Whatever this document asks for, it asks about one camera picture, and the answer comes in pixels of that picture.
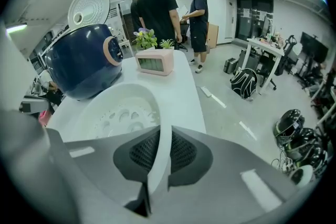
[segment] pink digital clock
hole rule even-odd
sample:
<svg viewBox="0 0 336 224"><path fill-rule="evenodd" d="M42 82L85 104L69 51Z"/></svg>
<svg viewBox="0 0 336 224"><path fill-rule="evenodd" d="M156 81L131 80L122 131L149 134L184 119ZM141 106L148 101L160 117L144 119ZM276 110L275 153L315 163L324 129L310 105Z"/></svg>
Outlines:
<svg viewBox="0 0 336 224"><path fill-rule="evenodd" d="M174 50L144 50L135 55L141 72L167 76L174 68Z"/></svg>

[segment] white sneaker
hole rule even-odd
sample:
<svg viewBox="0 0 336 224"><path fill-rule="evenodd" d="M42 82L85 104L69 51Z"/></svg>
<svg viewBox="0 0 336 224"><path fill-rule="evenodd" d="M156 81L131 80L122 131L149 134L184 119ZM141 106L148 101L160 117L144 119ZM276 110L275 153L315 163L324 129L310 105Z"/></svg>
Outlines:
<svg viewBox="0 0 336 224"><path fill-rule="evenodd" d="M195 61L195 59L192 59L190 62L189 62L189 65L190 66L193 66L193 65L196 65L197 64L197 61Z"/></svg>
<svg viewBox="0 0 336 224"><path fill-rule="evenodd" d="M201 73L203 70L203 66L202 65L198 65L197 69L196 69L196 73Z"/></svg>

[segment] black shorts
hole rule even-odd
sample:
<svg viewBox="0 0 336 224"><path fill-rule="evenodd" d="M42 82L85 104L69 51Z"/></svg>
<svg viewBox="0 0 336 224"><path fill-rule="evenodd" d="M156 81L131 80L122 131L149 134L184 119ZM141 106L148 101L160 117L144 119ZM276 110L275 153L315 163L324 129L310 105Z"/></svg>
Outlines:
<svg viewBox="0 0 336 224"><path fill-rule="evenodd" d="M206 29L190 30L190 41L194 52L206 52Z"/></svg>

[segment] gray floor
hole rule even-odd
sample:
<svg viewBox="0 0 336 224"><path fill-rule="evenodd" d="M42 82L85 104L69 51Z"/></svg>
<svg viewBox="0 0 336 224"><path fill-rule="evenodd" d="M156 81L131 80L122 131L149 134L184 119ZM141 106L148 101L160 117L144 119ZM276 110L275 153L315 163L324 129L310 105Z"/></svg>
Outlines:
<svg viewBox="0 0 336 224"><path fill-rule="evenodd" d="M186 55L190 60L193 51L187 47ZM240 51L241 48L236 45L220 45L211 49L202 73L196 74L196 66L191 66L207 134L236 142L271 163L280 155L272 133L274 123L287 110L299 109L306 119L304 126L314 127L318 121L317 115L310 107L310 99L297 79L286 72L274 76L276 91L268 86L263 95L255 93L251 102L240 98L231 89L229 80L232 75L223 72L225 61L230 57L237 59ZM202 86L207 87L226 108L213 98L207 98L199 88Z"/></svg>

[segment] small succulent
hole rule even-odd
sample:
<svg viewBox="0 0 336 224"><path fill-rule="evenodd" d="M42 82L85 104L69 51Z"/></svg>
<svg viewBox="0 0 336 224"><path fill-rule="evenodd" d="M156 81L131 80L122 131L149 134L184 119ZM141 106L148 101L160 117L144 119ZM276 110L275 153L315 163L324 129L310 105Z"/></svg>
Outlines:
<svg viewBox="0 0 336 224"><path fill-rule="evenodd" d="M154 30L148 30L145 28L139 28L139 32L134 32L136 35L136 43L138 48L149 49L151 47L157 46L157 38L154 35Z"/></svg>
<svg viewBox="0 0 336 224"><path fill-rule="evenodd" d="M174 41L172 39L162 40L160 46L164 49L170 49L174 46Z"/></svg>

